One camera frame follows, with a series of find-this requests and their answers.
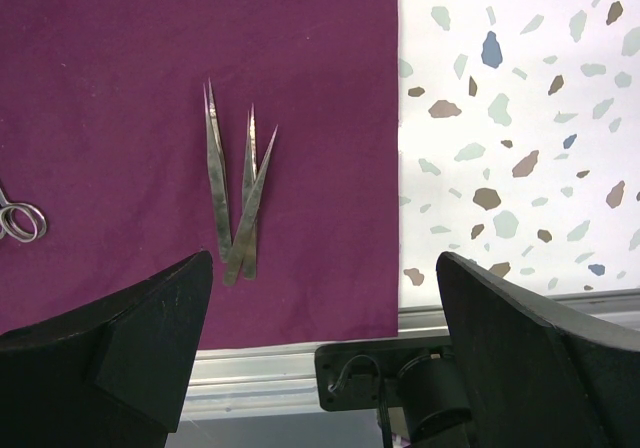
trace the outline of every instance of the metal tweezers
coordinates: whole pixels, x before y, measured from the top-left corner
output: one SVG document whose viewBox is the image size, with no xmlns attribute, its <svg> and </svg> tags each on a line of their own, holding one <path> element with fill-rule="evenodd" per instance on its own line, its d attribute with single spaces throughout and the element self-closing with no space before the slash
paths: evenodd
<svg viewBox="0 0 640 448">
<path fill-rule="evenodd" d="M 227 263 L 223 282 L 225 285 L 231 286 L 238 278 L 240 267 L 242 267 L 246 279 L 253 280 L 256 277 L 256 218 L 278 127 L 276 126 L 271 136 L 271 141 L 258 171 L 256 123 L 254 109 L 253 106 L 251 107 L 247 122 L 247 142 L 242 178 L 242 217 L 236 230 L 235 241 L 232 242 L 224 152 L 220 140 L 220 128 L 211 80 L 209 80 L 208 87 L 204 87 L 204 102 L 207 125 L 207 166 L 218 232 L 218 250 L 222 261 Z"/>
</svg>

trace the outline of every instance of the black cable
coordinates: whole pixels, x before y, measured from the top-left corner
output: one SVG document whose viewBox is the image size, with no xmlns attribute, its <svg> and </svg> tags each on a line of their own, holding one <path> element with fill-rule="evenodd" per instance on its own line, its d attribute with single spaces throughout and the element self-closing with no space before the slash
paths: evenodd
<svg viewBox="0 0 640 448">
<path fill-rule="evenodd" d="M 391 419 L 389 418 L 389 405 L 387 403 L 387 391 L 385 386 L 385 379 L 378 364 L 378 360 L 372 358 L 369 355 L 356 355 L 351 358 L 342 368 L 340 376 L 335 383 L 329 385 L 329 393 L 334 396 L 338 396 L 347 384 L 349 368 L 351 364 L 358 359 L 366 359 L 373 363 L 378 373 L 378 419 L 380 420 L 380 429 L 382 430 L 382 445 L 383 448 L 393 448 L 393 435 L 391 433 Z"/>
</svg>

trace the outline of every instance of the maroon fabric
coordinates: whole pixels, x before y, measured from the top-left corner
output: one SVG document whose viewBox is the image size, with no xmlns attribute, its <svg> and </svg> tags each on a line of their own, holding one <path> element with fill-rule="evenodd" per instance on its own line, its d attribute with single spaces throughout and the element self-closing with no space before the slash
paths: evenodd
<svg viewBox="0 0 640 448">
<path fill-rule="evenodd" d="M 201 348 L 397 330 L 396 0 L 0 0 L 0 179 L 48 215 L 0 241 L 0 332 L 218 259 L 202 83 L 241 211 L 246 114 L 262 156 L 258 279 L 222 285 Z"/>
</svg>

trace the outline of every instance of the blue speckle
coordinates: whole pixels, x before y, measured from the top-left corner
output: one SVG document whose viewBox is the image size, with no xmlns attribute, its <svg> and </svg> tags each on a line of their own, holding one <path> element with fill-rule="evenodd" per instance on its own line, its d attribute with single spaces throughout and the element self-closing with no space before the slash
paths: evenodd
<svg viewBox="0 0 640 448">
<path fill-rule="evenodd" d="M 482 62 L 491 68 L 497 68 L 502 63 L 500 43 L 493 31 L 487 33 L 487 39 L 482 44 Z"/>
<path fill-rule="evenodd" d="M 573 142 L 576 141 L 577 137 L 578 137 L 578 135 L 571 135 L 569 138 L 564 140 L 562 142 L 562 146 L 564 146 L 564 149 L 567 150 L 567 149 L 571 148 L 571 145 L 573 145 Z"/>
<path fill-rule="evenodd" d="M 589 265 L 589 269 L 595 275 L 602 276 L 604 275 L 604 265 Z"/>
</svg>

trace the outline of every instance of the scissors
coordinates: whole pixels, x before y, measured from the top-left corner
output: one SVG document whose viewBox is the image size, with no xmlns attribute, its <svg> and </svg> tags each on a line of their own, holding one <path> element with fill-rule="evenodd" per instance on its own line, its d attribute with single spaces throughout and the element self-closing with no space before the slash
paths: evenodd
<svg viewBox="0 0 640 448">
<path fill-rule="evenodd" d="M 220 128 L 218 126 L 211 80 L 209 80 L 208 89 L 204 87 L 204 103 L 207 127 L 207 167 L 211 198 L 213 200 L 213 212 L 216 218 L 216 230 L 218 232 L 218 251 L 222 261 L 227 263 L 223 283 L 231 286 L 236 282 L 241 267 L 246 279 L 253 280 L 256 277 L 256 219 L 278 127 L 276 126 L 273 131 L 271 141 L 258 170 L 255 114 L 253 106 L 251 107 L 248 114 L 247 142 L 242 177 L 242 217 L 236 230 L 235 240 L 232 242 L 224 152 L 220 139 Z"/>
<path fill-rule="evenodd" d="M 22 213 L 31 223 L 31 231 L 22 228 L 16 220 L 16 214 Z M 42 211 L 31 203 L 14 203 L 9 201 L 0 186 L 0 239 L 5 235 L 20 241 L 31 243 L 42 238 L 47 232 L 47 220 Z"/>
</svg>

